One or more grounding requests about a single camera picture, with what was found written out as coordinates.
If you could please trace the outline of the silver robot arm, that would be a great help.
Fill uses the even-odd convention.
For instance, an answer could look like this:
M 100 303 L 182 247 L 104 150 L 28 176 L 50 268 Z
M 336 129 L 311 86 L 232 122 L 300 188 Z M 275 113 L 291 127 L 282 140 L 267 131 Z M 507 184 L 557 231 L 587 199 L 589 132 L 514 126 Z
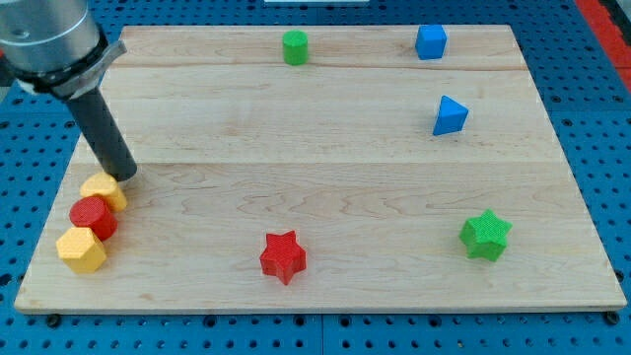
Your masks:
M 1 51 L 29 93 L 75 100 L 126 47 L 107 40 L 85 0 L 1 0 Z

